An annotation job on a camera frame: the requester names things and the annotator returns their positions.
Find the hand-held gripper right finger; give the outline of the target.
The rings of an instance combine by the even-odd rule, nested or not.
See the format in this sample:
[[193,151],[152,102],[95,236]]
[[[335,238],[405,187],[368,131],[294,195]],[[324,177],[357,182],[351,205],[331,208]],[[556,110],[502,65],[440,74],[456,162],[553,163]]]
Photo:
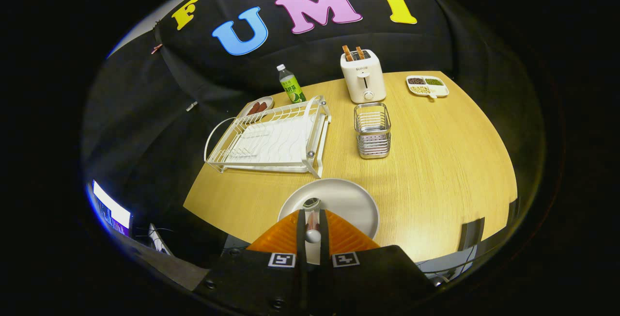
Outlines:
[[330,252],[335,244],[329,232],[333,226],[328,211],[321,210],[321,316],[405,316],[436,292],[436,286],[397,245]]

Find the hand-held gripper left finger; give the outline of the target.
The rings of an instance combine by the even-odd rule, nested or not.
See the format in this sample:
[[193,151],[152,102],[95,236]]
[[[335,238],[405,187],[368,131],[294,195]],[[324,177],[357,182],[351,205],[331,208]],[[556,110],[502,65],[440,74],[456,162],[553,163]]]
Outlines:
[[232,250],[208,270],[193,293],[224,315],[307,316],[304,210],[294,218],[294,253]]

